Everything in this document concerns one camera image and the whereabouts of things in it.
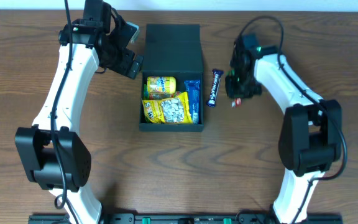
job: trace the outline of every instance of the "green connector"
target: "green connector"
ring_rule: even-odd
[[[143,218],[142,219],[142,224],[150,224],[152,221],[150,218]]]
[[[231,224],[231,218],[224,218],[223,224]]]

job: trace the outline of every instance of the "yellow can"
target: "yellow can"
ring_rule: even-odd
[[[177,80],[173,77],[148,77],[147,91],[149,93],[174,94],[177,90]]]

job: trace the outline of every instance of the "table surface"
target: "table surface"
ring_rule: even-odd
[[[358,223],[358,13],[122,12],[140,25],[141,35],[131,46],[139,54],[144,53],[146,23],[201,24],[204,98],[211,69],[229,70],[234,38],[261,14],[283,21],[283,51],[294,71],[315,92],[342,106],[347,169],[341,178],[318,184],[308,211],[340,212],[346,223]],[[81,11],[71,12],[72,19],[81,16]],[[31,126],[46,99],[65,20],[64,11],[0,11],[0,223],[62,212],[54,209],[50,193],[27,180],[14,135],[19,126]],[[278,27],[271,22],[251,30],[262,44],[278,42]],[[89,181],[108,210],[269,209],[284,167],[277,150],[283,115],[267,91],[232,109],[222,83],[218,106],[204,107],[202,133],[142,133],[140,85],[141,75],[130,80],[108,71],[93,77],[85,99],[80,133],[93,159]]]

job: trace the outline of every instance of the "open box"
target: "open box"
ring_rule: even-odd
[[[198,124],[147,123],[140,104],[141,131],[197,131],[204,128],[203,54],[200,25],[147,24],[146,50],[142,67],[142,99],[147,77],[175,77],[177,91],[186,91],[185,80],[200,80]]]

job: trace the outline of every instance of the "white background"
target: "white background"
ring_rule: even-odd
[[[358,0],[105,0],[118,10],[358,12]],[[85,0],[68,0],[83,9]],[[0,9],[64,9],[63,0],[0,0]]]

